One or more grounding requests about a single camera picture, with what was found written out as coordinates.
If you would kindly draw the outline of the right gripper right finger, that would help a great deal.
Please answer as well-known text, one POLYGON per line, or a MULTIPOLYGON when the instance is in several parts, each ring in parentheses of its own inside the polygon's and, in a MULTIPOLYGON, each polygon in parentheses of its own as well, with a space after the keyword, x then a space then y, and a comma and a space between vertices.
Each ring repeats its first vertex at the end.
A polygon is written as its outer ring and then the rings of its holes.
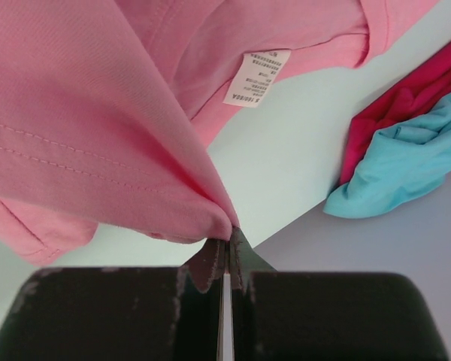
POLYGON ((236 360, 447 360, 428 305, 391 272, 279 272, 228 244, 236 360))

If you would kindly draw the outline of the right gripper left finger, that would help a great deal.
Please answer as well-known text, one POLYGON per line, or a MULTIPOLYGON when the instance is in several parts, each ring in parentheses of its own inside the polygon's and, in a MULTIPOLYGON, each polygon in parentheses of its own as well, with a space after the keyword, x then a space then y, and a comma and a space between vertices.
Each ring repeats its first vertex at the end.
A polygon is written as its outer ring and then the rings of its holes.
POLYGON ((175 267, 43 268, 0 328, 0 360, 217 360, 226 244, 175 267))

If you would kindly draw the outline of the pink t shirt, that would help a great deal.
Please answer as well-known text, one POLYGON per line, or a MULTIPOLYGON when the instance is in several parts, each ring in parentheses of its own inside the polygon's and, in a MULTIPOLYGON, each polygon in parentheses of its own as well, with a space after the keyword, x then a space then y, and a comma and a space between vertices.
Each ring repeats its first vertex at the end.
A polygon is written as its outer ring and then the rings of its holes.
POLYGON ((0 1, 0 239, 35 265, 100 223, 177 243, 238 218, 206 148, 249 99, 358 68, 432 1, 0 1))

